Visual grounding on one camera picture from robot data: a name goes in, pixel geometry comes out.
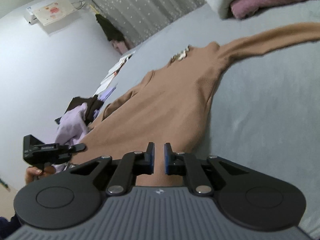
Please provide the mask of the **person's left hand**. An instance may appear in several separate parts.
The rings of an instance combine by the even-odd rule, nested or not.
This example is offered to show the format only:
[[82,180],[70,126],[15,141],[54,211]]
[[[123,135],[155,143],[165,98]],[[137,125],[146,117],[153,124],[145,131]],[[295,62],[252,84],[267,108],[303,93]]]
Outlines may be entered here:
[[46,178],[48,176],[54,175],[56,169],[53,166],[47,166],[44,170],[41,170],[35,166],[28,167],[25,172],[25,184],[30,184],[34,180]]

